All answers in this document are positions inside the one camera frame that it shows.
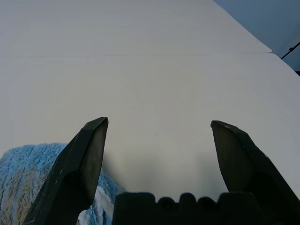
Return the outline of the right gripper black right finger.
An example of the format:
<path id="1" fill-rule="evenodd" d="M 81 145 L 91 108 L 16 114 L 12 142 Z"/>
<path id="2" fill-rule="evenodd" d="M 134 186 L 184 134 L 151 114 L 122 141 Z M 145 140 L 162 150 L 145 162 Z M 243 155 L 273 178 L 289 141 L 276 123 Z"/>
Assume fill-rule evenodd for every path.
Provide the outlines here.
<path id="1" fill-rule="evenodd" d="M 252 193 L 270 225 L 298 225 L 299 199 L 250 136 L 218 120 L 212 121 L 210 126 L 228 191 Z"/>

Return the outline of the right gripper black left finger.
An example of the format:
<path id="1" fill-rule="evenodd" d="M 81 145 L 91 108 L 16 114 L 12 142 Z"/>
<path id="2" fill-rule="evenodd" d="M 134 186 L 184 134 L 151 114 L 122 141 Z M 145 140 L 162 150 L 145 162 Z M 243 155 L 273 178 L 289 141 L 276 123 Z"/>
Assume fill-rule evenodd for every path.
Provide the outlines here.
<path id="1" fill-rule="evenodd" d="M 108 118 L 84 125 L 55 160 L 25 225 L 75 225 L 93 204 L 101 172 Z"/>

